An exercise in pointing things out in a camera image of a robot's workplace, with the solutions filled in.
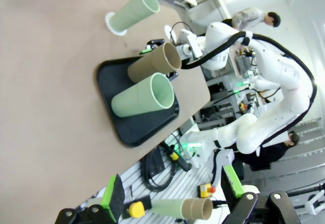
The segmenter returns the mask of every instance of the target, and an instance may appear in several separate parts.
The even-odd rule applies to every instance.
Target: yellow button
[[[145,215],[144,206],[141,201],[132,203],[128,211],[130,216],[134,218],[140,218]]]
[[[173,159],[173,161],[176,161],[179,158],[178,154],[176,154],[175,152],[173,152],[170,156]]]

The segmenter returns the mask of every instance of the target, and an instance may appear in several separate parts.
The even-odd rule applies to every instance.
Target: red button
[[[210,188],[208,189],[208,192],[209,192],[209,193],[215,193],[215,192],[216,192],[216,187],[210,187]]]

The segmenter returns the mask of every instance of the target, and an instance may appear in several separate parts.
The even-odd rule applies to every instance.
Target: person in black jacket
[[[289,140],[284,141],[283,143],[275,144],[265,148],[261,147],[259,156],[257,156],[255,152],[252,154],[242,154],[240,152],[237,152],[235,153],[235,158],[255,167],[262,166],[271,162],[276,162],[284,156],[288,149],[295,147],[298,144],[299,136],[295,131],[291,131],[289,133],[289,138]]]

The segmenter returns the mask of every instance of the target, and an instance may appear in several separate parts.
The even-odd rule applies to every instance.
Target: person
[[[278,143],[265,148],[261,147],[259,156],[257,156],[255,152],[252,154],[242,154],[237,152],[235,153],[235,158],[254,167],[276,162],[284,156],[288,149],[295,147],[299,142],[299,136],[295,131],[289,132],[288,135],[289,139],[283,143]]]
[[[278,27],[281,19],[275,12],[266,13],[258,8],[246,8],[243,11],[235,13],[232,18],[222,22],[239,31],[243,31],[261,22],[269,26]]]

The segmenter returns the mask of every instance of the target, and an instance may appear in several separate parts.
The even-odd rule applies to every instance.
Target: black hair
[[[298,136],[298,134],[295,131],[291,131],[289,133],[289,136],[290,136],[291,141],[294,143],[294,145],[291,146],[291,147],[296,146],[299,143],[299,136]]]
[[[268,16],[273,18],[273,26],[274,27],[278,27],[280,25],[281,19],[278,14],[276,14],[275,12],[269,12]]]

